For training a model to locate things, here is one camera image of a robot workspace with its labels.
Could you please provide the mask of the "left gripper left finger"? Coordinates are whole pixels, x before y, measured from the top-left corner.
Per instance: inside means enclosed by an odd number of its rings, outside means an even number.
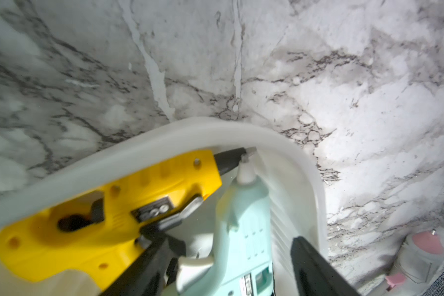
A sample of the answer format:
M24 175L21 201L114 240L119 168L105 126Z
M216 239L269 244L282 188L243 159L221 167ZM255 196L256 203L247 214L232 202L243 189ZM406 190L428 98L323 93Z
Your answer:
M165 233L141 235L143 253L115 280L102 296L161 296L175 283L178 259L186 255L186 243Z

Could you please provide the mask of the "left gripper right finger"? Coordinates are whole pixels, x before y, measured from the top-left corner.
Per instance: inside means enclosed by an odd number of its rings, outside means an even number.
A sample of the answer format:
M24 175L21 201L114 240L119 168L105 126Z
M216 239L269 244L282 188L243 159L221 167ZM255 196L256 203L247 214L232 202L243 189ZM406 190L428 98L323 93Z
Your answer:
M293 239L291 259L300 296L360 295L304 237Z

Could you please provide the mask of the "white pink glue gun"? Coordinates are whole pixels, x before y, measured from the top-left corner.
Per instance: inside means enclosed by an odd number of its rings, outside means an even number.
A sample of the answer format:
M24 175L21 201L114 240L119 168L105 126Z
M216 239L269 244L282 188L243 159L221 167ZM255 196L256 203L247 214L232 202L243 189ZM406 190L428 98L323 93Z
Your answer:
M393 267L370 296L418 296L444 262L444 246L435 229L410 234L403 241Z

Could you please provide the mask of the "white storage box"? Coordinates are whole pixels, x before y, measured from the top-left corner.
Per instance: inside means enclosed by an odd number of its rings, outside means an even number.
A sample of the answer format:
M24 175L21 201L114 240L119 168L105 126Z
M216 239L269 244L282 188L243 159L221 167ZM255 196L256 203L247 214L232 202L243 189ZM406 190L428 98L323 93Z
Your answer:
M135 136L0 197L0 229L39 210L64 202L98 185L196 149L215 152L255 147L257 173L271 198L272 247L276 294L297 294L291 244L303 236L321 255L327 254L324 186L310 158L275 131L217 118L187 118ZM0 296L93 296L97 287L76 271L32 284L15 277L0 263Z

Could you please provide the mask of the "mint green glue gun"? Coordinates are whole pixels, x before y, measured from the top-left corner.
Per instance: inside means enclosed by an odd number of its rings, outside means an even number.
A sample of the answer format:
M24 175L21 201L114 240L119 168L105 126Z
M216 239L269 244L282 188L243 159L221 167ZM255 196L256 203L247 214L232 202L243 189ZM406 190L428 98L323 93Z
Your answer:
M271 296L275 291L270 196L244 154L236 178L215 208L210 255L180 257L165 296Z

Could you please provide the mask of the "yellow glue gun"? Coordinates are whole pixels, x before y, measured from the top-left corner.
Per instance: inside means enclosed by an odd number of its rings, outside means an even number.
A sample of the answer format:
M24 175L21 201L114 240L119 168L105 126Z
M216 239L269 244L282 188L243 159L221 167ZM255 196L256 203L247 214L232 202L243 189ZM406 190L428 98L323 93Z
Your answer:
M254 151L187 152L38 212L0 231L0 261L30 282L76 270L105 290L143 253L141 231L180 225Z

